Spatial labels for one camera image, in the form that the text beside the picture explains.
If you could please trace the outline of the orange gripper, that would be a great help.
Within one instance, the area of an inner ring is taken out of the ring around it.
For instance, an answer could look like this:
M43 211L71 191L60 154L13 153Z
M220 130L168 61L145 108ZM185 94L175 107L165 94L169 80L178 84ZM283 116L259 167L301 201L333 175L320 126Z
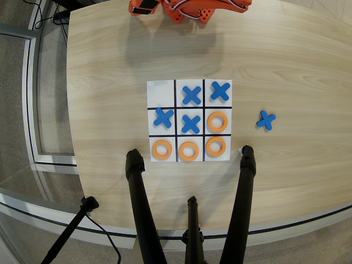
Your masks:
M129 2L129 12L132 16L153 14L160 1L156 0L131 0Z

